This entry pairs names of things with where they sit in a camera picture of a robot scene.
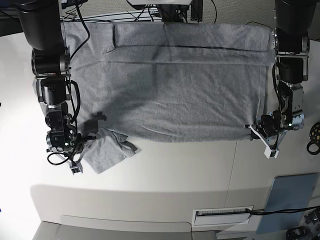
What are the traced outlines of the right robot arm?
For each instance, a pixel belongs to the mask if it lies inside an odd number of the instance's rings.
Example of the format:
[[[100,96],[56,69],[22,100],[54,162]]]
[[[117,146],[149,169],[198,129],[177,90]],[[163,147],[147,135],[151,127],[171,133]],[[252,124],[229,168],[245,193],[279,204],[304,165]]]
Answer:
[[[82,173],[81,154],[93,136],[82,136],[77,117],[81,96],[78,84],[71,79],[72,55],[63,35],[59,0],[15,0],[19,21],[32,47],[31,67],[35,76],[37,100],[45,106],[49,157],[58,156],[59,166],[67,163],[73,174]]]

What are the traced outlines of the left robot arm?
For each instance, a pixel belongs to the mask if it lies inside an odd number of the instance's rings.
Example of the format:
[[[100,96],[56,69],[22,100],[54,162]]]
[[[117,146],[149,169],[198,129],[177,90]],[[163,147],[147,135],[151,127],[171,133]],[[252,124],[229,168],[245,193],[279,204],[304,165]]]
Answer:
[[[277,158],[279,145],[288,131],[304,126],[302,82],[309,78],[309,29],[316,5],[316,0],[275,1],[275,63],[271,73],[278,107],[247,126],[252,138],[264,143],[268,159]]]

